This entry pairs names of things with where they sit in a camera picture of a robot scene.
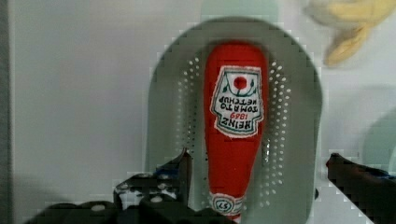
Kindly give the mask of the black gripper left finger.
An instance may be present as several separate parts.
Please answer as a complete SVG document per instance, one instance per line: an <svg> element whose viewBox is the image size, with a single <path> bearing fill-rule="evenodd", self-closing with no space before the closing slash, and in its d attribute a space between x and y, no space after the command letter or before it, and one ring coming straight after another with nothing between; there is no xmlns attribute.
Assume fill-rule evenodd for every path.
<svg viewBox="0 0 396 224"><path fill-rule="evenodd" d="M56 203L26 224L236 224L211 208L188 206L191 164L191 155L182 150L154 172L118 184L111 202Z"/></svg>

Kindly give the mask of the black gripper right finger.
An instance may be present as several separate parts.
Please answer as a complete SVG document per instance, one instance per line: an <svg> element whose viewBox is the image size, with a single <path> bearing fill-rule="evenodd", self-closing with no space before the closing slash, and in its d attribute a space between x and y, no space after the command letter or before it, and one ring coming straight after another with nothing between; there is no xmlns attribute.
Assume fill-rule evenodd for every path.
<svg viewBox="0 0 396 224"><path fill-rule="evenodd" d="M395 176L333 153L326 162L328 179L374 224L395 224Z"/></svg>

